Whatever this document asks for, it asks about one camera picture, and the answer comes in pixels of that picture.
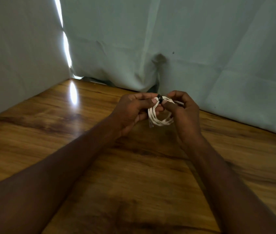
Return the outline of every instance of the black cable tie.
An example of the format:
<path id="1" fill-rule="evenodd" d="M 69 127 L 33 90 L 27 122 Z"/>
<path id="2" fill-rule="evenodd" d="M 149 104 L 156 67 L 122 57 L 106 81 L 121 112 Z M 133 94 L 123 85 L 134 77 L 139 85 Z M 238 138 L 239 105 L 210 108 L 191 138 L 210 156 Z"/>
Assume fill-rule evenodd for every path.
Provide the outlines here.
<path id="1" fill-rule="evenodd" d="M 163 102 L 163 97 L 161 95 L 158 94 L 157 98 L 159 99 L 159 103 Z"/>

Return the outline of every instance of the person's left hand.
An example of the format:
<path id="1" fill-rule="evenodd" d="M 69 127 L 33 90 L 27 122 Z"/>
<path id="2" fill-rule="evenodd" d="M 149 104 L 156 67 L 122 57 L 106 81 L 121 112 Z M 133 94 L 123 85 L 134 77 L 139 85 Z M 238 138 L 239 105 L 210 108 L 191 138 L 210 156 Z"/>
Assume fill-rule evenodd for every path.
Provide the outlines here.
<path id="1" fill-rule="evenodd" d="M 120 98 L 117 106 L 113 110 L 110 118 L 120 127 L 120 136 L 126 135 L 132 127 L 141 120 L 148 118 L 147 109 L 156 104 L 158 94 L 137 93 L 125 94 Z M 164 108 L 161 104 L 156 107 L 156 114 L 162 112 Z"/>

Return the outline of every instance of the person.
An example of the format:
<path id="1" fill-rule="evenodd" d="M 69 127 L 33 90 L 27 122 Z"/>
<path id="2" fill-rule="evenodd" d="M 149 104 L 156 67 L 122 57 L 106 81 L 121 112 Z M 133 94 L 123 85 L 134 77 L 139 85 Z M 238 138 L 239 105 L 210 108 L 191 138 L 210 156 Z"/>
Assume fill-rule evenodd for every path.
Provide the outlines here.
<path id="1" fill-rule="evenodd" d="M 40 233 L 66 198 L 74 181 L 104 146 L 126 135 L 155 105 L 157 94 L 127 94 L 114 111 L 80 137 L 35 165 L 0 182 L 0 233 Z M 179 143 L 200 175 L 228 233 L 276 233 L 276 216 L 239 179 L 203 137 L 199 107 L 181 91 L 163 101 L 174 117 Z"/>

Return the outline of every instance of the person's right hand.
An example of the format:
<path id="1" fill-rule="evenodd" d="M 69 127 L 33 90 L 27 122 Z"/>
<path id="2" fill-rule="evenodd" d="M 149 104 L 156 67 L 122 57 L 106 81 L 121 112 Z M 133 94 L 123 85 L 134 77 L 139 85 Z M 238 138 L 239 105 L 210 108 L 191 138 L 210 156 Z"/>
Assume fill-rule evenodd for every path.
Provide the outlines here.
<path id="1" fill-rule="evenodd" d="M 170 111 L 174 117 L 175 126 L 181 142 L 185 144 L 202 138 L 199 123 L 199 106 L 186 92 L 175 90 L 167 94 L 167 97 L 174 101 L 184 103 L 184 107 L 181 107 L 166 100 L 162 102 L 162 106 Z"/>

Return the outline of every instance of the wooden tabletop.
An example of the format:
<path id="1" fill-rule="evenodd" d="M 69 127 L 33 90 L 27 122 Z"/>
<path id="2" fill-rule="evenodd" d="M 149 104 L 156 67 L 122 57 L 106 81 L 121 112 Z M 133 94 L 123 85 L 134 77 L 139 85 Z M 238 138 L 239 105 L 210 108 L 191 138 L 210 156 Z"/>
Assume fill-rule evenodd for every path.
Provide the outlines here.
<path id="1" fill-rule="evenodd" d="M 93 127 L 126 93 L 70 79 L 1 113 L 0 181 Z M 206 112 L 200 119 L 207 140 L 276 213 L 276 134 Z M 207 200 L 174 125 L 144 121 L 100 153 L 44 233 L 218 233 Z"/>

